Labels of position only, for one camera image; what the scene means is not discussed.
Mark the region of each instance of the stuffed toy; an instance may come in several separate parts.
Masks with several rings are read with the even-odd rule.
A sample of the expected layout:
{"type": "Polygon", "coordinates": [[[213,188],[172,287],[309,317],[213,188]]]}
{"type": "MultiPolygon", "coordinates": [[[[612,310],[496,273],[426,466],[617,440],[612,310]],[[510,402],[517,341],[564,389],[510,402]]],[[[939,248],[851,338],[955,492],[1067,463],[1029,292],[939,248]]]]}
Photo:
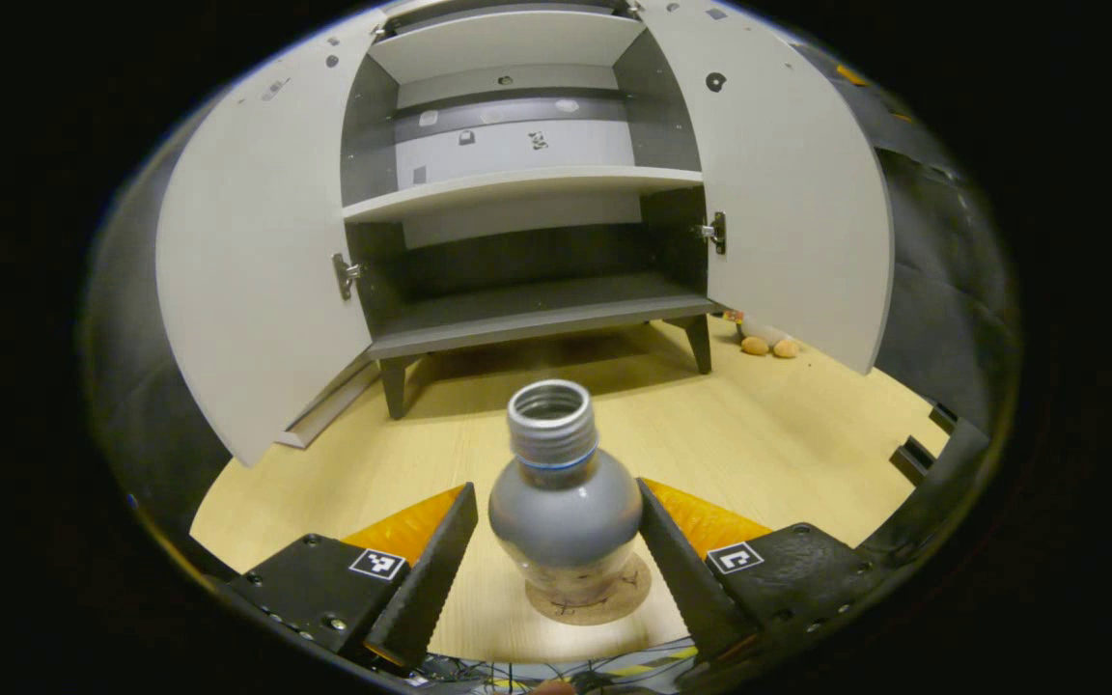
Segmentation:
{"type": "Polygon", "coordinates": [[[746,318],[742,311],[724,311],[723,317],[735,321],[736,334],[742,336],[741,349],[749,355],[774,353],[776,357],[796,357],[801,353],[792,336],[775,326],[746,318]]]}

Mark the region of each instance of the cabinet door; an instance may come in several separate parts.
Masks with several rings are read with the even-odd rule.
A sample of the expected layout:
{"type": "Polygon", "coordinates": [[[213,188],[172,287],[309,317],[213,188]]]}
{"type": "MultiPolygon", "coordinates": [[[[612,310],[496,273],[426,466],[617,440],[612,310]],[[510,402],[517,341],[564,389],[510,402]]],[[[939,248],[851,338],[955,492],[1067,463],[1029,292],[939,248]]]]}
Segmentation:
{"type": "Polygon", "coordinates": [[[893,244],[882,170],[852,111],[795,49],[733,6],[645,8],[688,106],[706,219],[727,219],[727,254],[711,250],[707,295],[867,373],[886,325],[893,244]]]}
{"type": "Polygon", "coordinates": [[[167,338],[208,424],[248,466],[370,342],[358,287],[340,298],[331,257],[348,260],[346,99],[383,21],[378,10],[346,19],[239,80],[166,190],[156,254],[167,338]]]}

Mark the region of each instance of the wooden floor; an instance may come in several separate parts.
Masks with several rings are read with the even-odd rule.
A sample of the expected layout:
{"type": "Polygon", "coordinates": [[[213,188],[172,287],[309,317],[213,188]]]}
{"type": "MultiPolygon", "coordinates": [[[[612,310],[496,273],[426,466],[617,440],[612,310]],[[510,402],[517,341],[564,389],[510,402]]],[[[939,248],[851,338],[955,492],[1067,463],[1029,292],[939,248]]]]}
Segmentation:
{"type": "Polygon", "coordinates": [[[634,475],[696,494],[772,528],[812,523],[864,540],[912,492],[887,458],[914,435],[935,455],[946,435],[930,406],[890,376],[857,375],[804,347],[792,360],[741,351],[735,326],[711,318],[714,370],[698,375],[684,331],[653,322],[425,357],[409,370],[405,419],[379,381],[309,449],[275,445],[252,469],[226,466],[191,536],[246,572],[305,533],[342,537],[473,480],[479,525],[428,649],[481,661],[560,662],[618,655],[687,633],[652,567],[632,616],[573,627],[526,603],[522,576],[492,536],[488,494],[510,457],[504,407],[539,378],[586,386],[600,445],[634,475]]]}

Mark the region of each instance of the cabinet hinge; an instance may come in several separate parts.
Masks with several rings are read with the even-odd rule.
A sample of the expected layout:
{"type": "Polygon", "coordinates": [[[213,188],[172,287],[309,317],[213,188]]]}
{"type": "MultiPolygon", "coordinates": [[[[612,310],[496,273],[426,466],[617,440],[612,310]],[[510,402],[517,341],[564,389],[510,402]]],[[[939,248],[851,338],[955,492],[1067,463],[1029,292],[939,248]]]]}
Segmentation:
{"type": "Polygon", "coordinates": [[[728,251],[728,218],[723,212],[715,212],[711,224],[698,225],[694,228],[706,241],[714,241],[714,251],[719,256],[728,251]]]}
{"type": "Polygon", "coordinates": [[[355,285],[357,278],[363,277],[363,265],[348,265],[340,257],[340,254],[335,254],[332,255],[332,272],[337,277],[337,289],[340,290],[340,298],[349,299],[349,287],[355,285]]]}

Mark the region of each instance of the cabinet leg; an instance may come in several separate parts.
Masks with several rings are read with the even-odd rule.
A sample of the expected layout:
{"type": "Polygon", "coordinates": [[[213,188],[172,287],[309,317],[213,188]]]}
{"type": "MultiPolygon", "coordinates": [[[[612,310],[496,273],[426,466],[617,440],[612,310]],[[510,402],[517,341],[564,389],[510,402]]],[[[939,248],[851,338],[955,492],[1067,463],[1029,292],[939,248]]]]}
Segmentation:
{"type": "Polygon", "coordinates": [[[711,374],[711,329],[706,325],[706,315],[664,319],[676,328],[683,328],[693,348],[693,359],[698,363],[698,374],[711,374]]]}
{"type": "Polygon", "coordinates": [[[385,357],[380,360],[380,381],[384,381],[384,400],[389,406],[389,417],[406,417],[406,368],[418,360],[417,355],[385,357]]]}

